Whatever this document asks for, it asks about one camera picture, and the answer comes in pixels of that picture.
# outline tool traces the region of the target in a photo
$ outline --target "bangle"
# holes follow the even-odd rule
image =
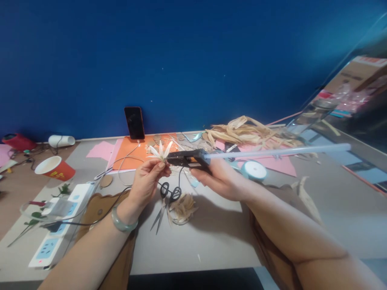
[[[117,215],[117,207],[118,207],[118,205],[115,205],[112,209],[112,220],[113,220],[115,227],[120,232],[131,232],[138,225],[138,220],[134,224],[131,224],[131,225],[127,225],[127,224],[123,223]]]

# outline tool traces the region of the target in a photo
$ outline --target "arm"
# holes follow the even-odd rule
[[[213,176],[192,169],[204,186],[226,199],[243,201],[265,234],[294,264],[305,289],[386,289],[359,259],[316,222],[264,187],[246,180],[224,160],[213,159]]]
[[[171,170],[158,159],[137,170],[129,196],[117,207],[122,222],[133,224],[153,198],[157,182]],[[50,272],[39,289],[97,289],[121,251],[129,233],[120,232],[108,214]]]

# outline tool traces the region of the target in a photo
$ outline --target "red paper cup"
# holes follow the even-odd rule
[[[35,169],[36,174],[67,181],[75,174],[75,169],[62,160],[60,156],[53,156],[44,160]]]

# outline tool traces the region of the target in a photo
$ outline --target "black scissors handle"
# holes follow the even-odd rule
[[[166,197],[166,195],[168,194],[168,192],[169,192],[169,183],[164,182],[160,188],[161,199],[164,199]]]
[[[169,204],[178,200],[180,198],[180,196],[181,196],[181,188],[177,186],[173,190],[173,192],[171,193],[171,198],[169,199]]]

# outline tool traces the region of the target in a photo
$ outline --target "white cup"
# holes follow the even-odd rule
[[[73,136],[51,135],[48,138],[48,143],[54,148],[72,146],[75,144],[75,139]]]

